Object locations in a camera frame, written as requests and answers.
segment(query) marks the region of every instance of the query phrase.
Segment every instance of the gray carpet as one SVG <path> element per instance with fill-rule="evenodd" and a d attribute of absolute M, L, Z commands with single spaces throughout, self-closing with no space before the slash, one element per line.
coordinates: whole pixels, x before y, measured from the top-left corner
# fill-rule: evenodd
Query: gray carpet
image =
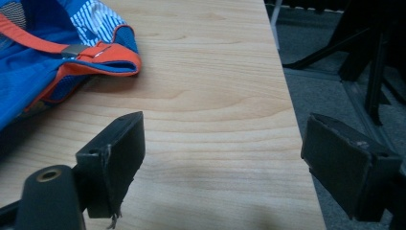
<path fill-rule="evenodd" d="M 269 15 L 273 6 L 267 5 Z M 282 63 L 290 63 L 325 47 L 338 24 L 340 12 L 325 11 L 322 14 L 303 9 L 282 8 L 277 23 Z M 337 75 L 346 53 L 336 53 L 324 58 L 303 71 L 284 69 L 289 92 L 295 108 L 301 134 L 305 132 L 306 120 L 310 112 L 336 118 L 368 135 L 359 110 L 355 109 L 348 93 Z M 397 75 L 393 69 L 385 74 Z M 359 88 L 365 97 L 368 83 L 368 68 L 354 87 Z M 406 106 L 397 102 L 392 93 L 383 87 L 383 92 L 391 104 L 380 106 L 380 118 L 395 150 L 406 155 Z M 332 229 L 388 229 L 391 214 L 386 212 L 379 223 L 350 220 L 331 195 L 314 178 L 314 183 L 327 230 Z"/>

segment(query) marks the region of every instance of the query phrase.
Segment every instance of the table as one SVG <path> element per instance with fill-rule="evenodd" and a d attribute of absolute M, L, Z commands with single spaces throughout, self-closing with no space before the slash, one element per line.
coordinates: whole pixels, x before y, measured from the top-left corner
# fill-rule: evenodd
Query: table
<path fill-rule="evenodd" d="M 263 1 L 105 3 L 135 28 L 142 73 L 93 78 L 18 124 L 0 161 L 0 205 L 142 110 L 147 155 L 116 229 L 324 229 Z M 88 229 L 109 223 L 86 219 Z"/>

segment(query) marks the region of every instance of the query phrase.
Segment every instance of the blue backpack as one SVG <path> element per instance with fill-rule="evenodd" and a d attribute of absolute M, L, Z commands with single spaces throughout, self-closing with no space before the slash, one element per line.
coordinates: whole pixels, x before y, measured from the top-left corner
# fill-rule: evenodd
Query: blue backpack
<path fill-rule="evenodd" d="M 99 0 L 0 0 L 0 130 L 61 103 L 90 75 L 140 68 L 133 30 Z"/>

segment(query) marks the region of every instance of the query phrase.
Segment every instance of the wooden table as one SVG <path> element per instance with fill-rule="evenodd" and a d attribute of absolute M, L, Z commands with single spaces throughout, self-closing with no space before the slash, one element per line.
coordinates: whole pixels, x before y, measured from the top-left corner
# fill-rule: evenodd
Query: wooden table
<path fill-rule="evenodd" d="M 116 229 L 324 229 L 263 1 L 105 3 L 136 29 L 142 73 L 94 78 L 19 124 L 0 161 L 0 205 L 20 198 L 28 175 L 73 167 L 105 126 L 142 110 L 147 155 Z"/>

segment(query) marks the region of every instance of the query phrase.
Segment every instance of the strap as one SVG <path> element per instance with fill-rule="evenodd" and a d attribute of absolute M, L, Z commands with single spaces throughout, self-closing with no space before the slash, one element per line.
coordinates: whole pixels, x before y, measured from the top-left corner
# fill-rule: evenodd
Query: strap
<path fill-rule="evenodd" d="M 0 13 L 0 33 L 23 46 L 51 54 L 60 54 L 69 46 L 34 36 L 12 23 L 3 13 Z"/>

